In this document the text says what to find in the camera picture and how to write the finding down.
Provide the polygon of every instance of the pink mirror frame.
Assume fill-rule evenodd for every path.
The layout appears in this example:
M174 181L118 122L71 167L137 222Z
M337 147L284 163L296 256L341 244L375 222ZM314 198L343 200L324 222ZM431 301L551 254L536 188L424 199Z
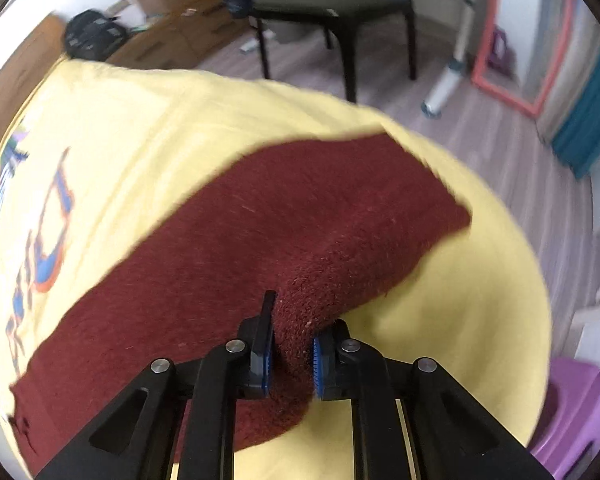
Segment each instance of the pink mirror frame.
M511 94L505 89L487 81L484 77L484 72L487 68L487 58L491 51L491 42L493 41L493 31L495 27L496 13L498 12L499 0L488 0L487 2L487 19L484 23L482 39L480 40L480 49L476 57L474 71L471 76L471 81L478 88L492 95L496 99L505 102L507 105L519 110L525 115L535 119L542 113L542 107L546 101L551 88L554 85L555 79L560 72L562 60L569 46L571 39L571 23L573 21L574 0L564 0L564 9L562 13L562 24L560 32L555 44L554 52L552 53L549 67L542 82L542 86L534 102L529 102L521 97Z

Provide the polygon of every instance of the black backpack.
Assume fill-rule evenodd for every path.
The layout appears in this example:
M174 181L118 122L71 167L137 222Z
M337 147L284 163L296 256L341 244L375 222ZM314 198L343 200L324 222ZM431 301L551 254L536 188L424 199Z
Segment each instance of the black backpack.
M67 23L64 49L71 58L104 61L129 38L126 28L97 10L85 10Z

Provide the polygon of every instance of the yellow fabric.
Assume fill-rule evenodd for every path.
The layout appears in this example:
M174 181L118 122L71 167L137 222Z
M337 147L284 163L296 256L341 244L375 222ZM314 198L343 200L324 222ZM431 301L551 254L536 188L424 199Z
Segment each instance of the yellow fabric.
M550 310L531 248L479 177L380 112L332 96L205 72L79 61L56 67L18 126L28 132L18 149L29 158L17 167L0 214L0 410L13 409L8 386L17 372L5 326L30 234L42 234L49 254L68 225L57 279L49 291L33 291L17 328L20 371L85 291L232 161L263 144L341 139L378 125L430 166L473 219L389 294L348 313L350 331L393 359L437 359L527 443L548 377ZM60 167L74 200L68 217L51 187ZM342 402L314 402L297 427L235 457L239 480L352 475L350 413Z

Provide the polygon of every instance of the printed graphic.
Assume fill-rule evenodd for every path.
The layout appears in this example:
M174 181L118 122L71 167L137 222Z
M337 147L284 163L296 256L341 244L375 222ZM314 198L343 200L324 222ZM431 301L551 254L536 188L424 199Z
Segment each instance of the printed graphic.
M16 168L29 157L27 153L18 149L18 143L26 136L27 132L19 128L8 140L0 157L0 211L8 193L10 182L16 175ZM69 148L62 153L54 177L49 183L38 224L31 228L27 235L27 241L22 252L22 263L14 277L11 305L0 305L1 309L8 309L11 313L4 333L9 343L13 368L18 377L22 373L20 360L25 354L18 329L27 315L32 312L35 295L45 294L51 290L62 267L66 233L71 211L74 209L74 196L69 190L64 171L64 161L68 153ZM58 200L60 205L59 219L51 217L58 214L57 209L51 208L54 211L51 212L48 208L51 200ZM58 220L61 229L57 238L43 240L43 227L48 222L57 225Z

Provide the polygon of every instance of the purple plastic stool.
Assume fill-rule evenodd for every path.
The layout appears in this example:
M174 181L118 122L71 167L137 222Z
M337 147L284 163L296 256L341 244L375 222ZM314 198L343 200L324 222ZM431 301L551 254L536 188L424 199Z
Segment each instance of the purple plastic stool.
M556 480L563 480L580 458L598 453L600 368L552 359L544 408L529 448Z

